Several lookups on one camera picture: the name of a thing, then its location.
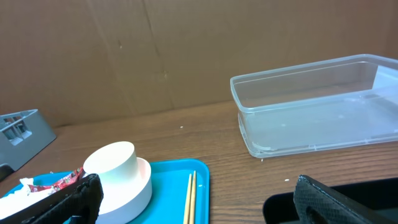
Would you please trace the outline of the pink white bowl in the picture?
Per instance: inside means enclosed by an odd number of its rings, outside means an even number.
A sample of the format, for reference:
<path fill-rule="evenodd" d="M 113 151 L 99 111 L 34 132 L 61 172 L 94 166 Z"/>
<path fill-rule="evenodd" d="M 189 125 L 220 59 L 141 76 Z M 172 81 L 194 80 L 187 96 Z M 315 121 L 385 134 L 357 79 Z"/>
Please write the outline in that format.
<path fill-rule="evenodd" d="M 152 170 L 143 158 L 137 158 L 141 176 L 126 187 L 116 187 L 104 192 L 96 224 L 123 224 L 137 218 L 148 206 L 152 197 Z"/>

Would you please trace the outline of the white cup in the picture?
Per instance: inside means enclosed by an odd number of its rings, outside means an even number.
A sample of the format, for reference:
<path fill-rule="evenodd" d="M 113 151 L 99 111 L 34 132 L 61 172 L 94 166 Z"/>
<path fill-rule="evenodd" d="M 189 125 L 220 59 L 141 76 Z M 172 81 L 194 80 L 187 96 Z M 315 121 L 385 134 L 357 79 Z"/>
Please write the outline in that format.
<path fill-rule="evenodd" d="M 101 147 L 84 162 L 87 174 L 98 174 L 105 185 L 124 185 L 136 180 L 139 174 L 133 143 L 119 141 Z"/>

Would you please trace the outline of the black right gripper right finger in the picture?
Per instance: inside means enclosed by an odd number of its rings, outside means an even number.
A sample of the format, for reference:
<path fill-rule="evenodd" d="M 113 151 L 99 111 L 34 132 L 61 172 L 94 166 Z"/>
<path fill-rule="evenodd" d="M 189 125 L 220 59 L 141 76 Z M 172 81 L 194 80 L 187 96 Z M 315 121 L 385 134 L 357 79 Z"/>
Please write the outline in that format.
<path fill-rule="evenodd" d="M 298 177 L 294 204 L 299 222 L 304 224 L 396 224 L 307 175 Z"/>

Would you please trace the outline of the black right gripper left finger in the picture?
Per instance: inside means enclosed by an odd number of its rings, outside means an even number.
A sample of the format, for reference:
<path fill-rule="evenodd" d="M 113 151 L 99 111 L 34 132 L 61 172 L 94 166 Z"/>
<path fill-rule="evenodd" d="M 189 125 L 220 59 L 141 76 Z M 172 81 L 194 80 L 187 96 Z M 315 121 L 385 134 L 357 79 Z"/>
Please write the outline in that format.
<path fill-rule="evenodd" d="M 1 220 L 1 224 L 95 224 L 103 199 L 100 177 L 89 174 L 74 184 Z"/>

